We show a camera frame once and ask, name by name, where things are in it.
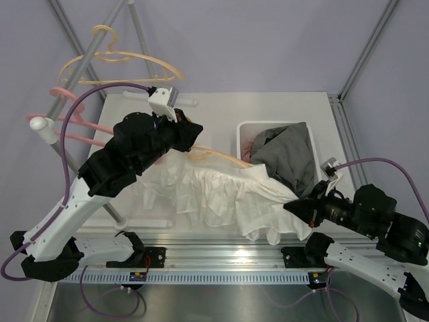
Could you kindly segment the white skirt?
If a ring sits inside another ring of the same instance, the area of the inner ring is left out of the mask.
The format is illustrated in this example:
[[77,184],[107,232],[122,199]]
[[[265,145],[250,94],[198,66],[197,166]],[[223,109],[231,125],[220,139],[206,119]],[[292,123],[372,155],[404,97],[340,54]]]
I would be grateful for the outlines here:
[[137,179],[135,192],[145,210],[166,203],[193,225],[233,227],[271,245],[284,234],[306,239],[312,230],[283,208],[297,200],[287,186],[270,178],[265,166],[242,166],[220,156],[191,156],[171,151]]

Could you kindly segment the pink skirt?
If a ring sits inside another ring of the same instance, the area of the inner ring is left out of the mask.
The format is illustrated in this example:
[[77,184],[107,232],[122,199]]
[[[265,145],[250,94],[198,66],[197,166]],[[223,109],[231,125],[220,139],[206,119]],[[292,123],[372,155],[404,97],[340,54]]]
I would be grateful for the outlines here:
[[252,138],[248,139],[244,144],[241,145],[241,159],[244,162],[251,162],[251,157],[260,149],[259,144],[255,144],[255,140],[257,139],[257,136],[253,136]]

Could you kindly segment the grey skirt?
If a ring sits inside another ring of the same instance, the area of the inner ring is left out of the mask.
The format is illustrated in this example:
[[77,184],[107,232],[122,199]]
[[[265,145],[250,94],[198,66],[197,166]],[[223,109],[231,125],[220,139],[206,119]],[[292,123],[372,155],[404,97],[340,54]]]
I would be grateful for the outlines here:
[[316,176],[308,138],[304,122],[267,129],[255,137],[249,162],[264,164],[270,178],[287,186],[297,197],[305,197],[313,189]]

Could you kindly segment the beige hanger front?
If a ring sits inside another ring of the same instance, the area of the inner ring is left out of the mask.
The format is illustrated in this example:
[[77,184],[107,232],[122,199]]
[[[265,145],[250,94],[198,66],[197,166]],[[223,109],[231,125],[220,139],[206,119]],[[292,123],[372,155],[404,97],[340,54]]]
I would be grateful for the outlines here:
[[121,79],[101,79],[101,80],[88,80],[83,76],[78,77],[78,84],[82,85],[105,85],[115,82],[131,82],[131,83],[167,83],[168,81],[174,81],[179,79],[185,81],[184,74],[178,70],[175,66],[167,63],[159,58],[148,56],[147,54],[139,54],[137,52],[129,52],[123,50],[114,49],[114,45],[118,42],[117,32],[103,24],[96,25],[92,28],[93,36],[97,36],[100,32],[107,32],[111,34],[112,39],[107,44],[107,50],[96,51],[90,56],[90,60],[95,59],[97,62],[105,64],[126,64],[128,62],[142,62],[144,64],[154,63],[162,69],[162,74],[149,75],[148,78],[121,78]]

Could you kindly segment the pink hanger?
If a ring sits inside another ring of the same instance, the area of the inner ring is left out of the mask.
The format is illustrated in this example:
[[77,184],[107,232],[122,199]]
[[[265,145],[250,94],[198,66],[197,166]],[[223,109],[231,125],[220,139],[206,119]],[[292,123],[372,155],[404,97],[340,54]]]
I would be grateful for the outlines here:
[[[78,97],[74,93],[62,87],[52,87],[49,90],[49,94],[53,97],[64,99],[65,101],[70,100],[73,103],[78,99]],[[112,129],[86,121],[82,117],[83,112],[84,112],[84,104],[81,103],[74,110],[69,123],[80,127],[92,129],[95,131],[100,131],[100,132],[109,134],[111,136],[113,135]],[[33,131],[35,131],[48,145],[52,145],[58,142],[58,138],[60,137],[60,130],[54,129],[54,121],[48,118],[47,115],[44,115],[41,113],[32,113],[26,117],[26,120],[30,128]],[[83,142],[94,146],[103,147],[105,145],[105,143],[102,143],[100,141],[96,141],[94,139],[86,138],[73,133],[66,132],[65,137],[71,140]]]

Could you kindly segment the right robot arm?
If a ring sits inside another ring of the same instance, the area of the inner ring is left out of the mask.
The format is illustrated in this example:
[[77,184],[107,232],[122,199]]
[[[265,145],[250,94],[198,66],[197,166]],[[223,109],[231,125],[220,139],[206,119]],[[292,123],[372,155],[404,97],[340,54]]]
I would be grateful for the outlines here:
[[284,209],[309,227],[327,220],[375,240],[387,258],[403,264],[396,270],[360,256],[333,238],[314,232],[302,249],[305,263],[346,270],[378,286],[409,314],[428,320],[428,228],[421,221],[396,212],[397,201],[372,184],[348,199],[328,181],[319,182],[305,198],[284,204]]

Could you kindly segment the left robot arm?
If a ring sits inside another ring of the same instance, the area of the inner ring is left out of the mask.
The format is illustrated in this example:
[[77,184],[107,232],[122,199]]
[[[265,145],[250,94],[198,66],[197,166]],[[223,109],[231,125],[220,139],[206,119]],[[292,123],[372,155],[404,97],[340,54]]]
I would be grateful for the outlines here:
[[113,137],[79,168],[64,198],[35,228],[16,231],[10,240],[15,253],[25,254],[26,280],[56,282],[78,268],[142,268],[146,250],[134,232],[112,238],[77,240],[74,234],[98,209],[136,182],[169,150],[189,152],[203,126],[175,109],[177,120],[141,112],[130,113],[113,128]]

